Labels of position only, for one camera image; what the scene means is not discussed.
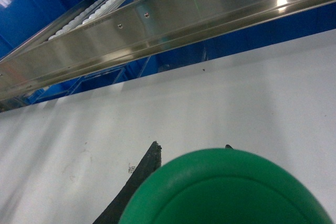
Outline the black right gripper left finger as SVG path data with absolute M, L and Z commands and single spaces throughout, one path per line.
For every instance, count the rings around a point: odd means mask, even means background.
M 93 223 L 119 223 L 136 190 L 162 165 L 162 147 L 154 141 L 114 200 Z

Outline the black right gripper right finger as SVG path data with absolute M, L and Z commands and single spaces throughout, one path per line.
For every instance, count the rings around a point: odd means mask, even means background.
M 229 144 L 225 145 L 225 148 L 233 149 Z

